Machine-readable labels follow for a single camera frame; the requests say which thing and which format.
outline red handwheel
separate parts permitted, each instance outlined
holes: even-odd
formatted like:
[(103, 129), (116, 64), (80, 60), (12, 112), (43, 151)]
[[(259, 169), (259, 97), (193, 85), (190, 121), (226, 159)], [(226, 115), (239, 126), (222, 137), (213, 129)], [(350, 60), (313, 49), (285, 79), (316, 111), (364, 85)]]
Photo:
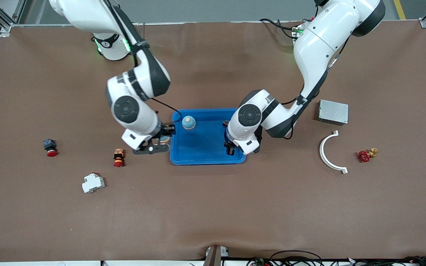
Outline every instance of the red handwheel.
[(362, 150), (358, 153), (358, 158), (361, 162), (368, 162), (371, 157), (367, 151)]

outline yellow floor line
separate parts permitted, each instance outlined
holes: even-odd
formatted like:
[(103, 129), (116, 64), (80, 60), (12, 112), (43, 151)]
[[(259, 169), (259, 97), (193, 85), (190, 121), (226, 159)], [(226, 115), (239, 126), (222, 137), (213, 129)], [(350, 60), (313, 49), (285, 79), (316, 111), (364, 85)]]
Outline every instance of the yellow floor line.
[(404, 10), (402, 9), (402, 5), (400, 4), (400, 0), (394, 0), (395, 9), (397, 10), (397, 14), (399, 14), (399, 19), (405, 20)]

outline white plastic bracket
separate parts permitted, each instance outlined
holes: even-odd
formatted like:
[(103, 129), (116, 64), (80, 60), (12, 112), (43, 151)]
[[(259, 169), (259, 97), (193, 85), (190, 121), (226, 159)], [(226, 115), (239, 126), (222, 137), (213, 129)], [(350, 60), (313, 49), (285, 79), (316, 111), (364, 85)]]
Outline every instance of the white plastic bracket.
[(321, 156), (321, 159), (323, 160), (323, 162), (325, 162), (325, 164), (326, 164), (326, 165), (328, 165), (330, 168), (332, 168), (332, 169), (334, 169), (334, 170), (339, 170), (339, 171), (343, 172), (343, 175), (344, 175), (344, 174), (347, 174), (347, 173), (348, 173), (348, 169), (347, 169), (346, 167), (339, 167), (339, 166), (336, 166), (336, 165), (332, 164), (332, 163), (331, 163), (331, 162), (327, 159), (327, 157), (325, 156), (325, 150), (324, 150), (324, 148), (325, 148), (325, 142), (326, 142), (329, 138), (336, 137), (336, 136), (338, 136), (338, 130), (333, 131), (333, 134), (331, 134), (330, 136), (328, 136), (328, 137), (324, 138), (324, 139), (321, 141), (321, 144), (320, 144), (320, 156)]

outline green led light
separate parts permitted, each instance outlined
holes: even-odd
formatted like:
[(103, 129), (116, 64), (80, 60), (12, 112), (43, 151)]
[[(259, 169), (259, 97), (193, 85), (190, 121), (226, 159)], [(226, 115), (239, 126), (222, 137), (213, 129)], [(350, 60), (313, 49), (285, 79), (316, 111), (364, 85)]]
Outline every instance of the green led light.
[(129, 47), (129, 44), (127, 43), (127, 40), (123, 38), (123, 41), (124, 41), (124, 44), (125, 44), (126, 50), (127, 50), (128, 52), (130, 52), (130, 51), (131, 51), (131, 47)]
[(96, 39), (95, 39), (95, 44), (96, 44), (96, 47), (98, 47), (98, 52), (100, 52), (100, 54), (103, 54), (103, 52), (101, 51), (101, 48), (99, 47), (99, 43)]

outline electronic component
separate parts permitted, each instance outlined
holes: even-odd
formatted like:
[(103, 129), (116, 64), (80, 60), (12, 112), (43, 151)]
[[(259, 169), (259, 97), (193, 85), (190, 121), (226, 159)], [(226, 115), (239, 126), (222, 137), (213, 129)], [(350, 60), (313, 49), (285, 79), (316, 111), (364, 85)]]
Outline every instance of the electronic component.
[(348, 105), (320, 100), (318, 103), (318, 121), (337, 126), (348, 123)]
[(81, 184), (81, 187), (83, 192), (93, 193), (97, 189), (105, 187), (105, 181), (98, 173), (91, 173), (85, 177), (85, 182)]
[(123, 162), (124, 150), (116, 149), (113, 159), (115, 159), (115, 167), (123, 167), (124, 166), (124, 162)]
[(47, 156), (54, 157), (58, 154), (57, 145), (52, 139), (44, 140), (44, 149), (47, 150)]

